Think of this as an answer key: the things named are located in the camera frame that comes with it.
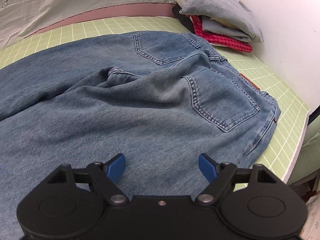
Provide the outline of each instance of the brown leather patch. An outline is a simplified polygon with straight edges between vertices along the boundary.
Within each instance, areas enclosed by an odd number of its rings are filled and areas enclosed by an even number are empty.
[[[241,74],[241,73],[240,73],[240,75],[241,75],[243,78],[245,78],[248,82],[250,82],[250,84],[253,85],[255,89],[260,89],[260,88],[258,88],[249,78],[247,78],[245,75],[243,75],[243,74]]]

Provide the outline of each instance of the pink strip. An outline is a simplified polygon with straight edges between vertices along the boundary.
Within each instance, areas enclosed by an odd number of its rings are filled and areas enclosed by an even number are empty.
[[[60,22],[54,23],[48,27],[40,29],[35,33],[43,33],[72,23],[119,16],[165,16],[175,18],[174,14],[172,13],[172,7],[174,5],[175,4],[172,3],[131,3],[99,8],[74,15]]]

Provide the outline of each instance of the stack of folded clothes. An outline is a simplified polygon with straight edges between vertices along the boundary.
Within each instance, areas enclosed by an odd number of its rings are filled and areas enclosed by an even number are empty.
[[[262,32],[252,12],[241,1],[175,1],[179,6],[172,11],[180,22],[214,45],[251,52],[252,47],[248,42],[263,42]]]

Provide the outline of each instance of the screw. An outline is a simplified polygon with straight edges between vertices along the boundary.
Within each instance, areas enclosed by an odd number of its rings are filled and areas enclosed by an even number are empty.
[[[158,201],[159,206],[165,206],[166,204],[167,204],[166,201],[163,201],[163,200]]]
[[[213,200],[213,196],[209,195],[209,194],[201,194],[199,197],[198,197],[198,200],[203,202],[203,203],[209,203]]]
[[[127,198],[124,196],[124,195],[113,195],[110,200],[113,202],[113,203],[123,203],[127,200]]]

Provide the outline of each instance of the white wall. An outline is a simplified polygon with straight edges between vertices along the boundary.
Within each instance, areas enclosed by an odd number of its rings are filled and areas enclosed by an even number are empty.
[[[320,0],[241,0],[256,17],[264,43],[254,54],[314,111],[320,105]]]

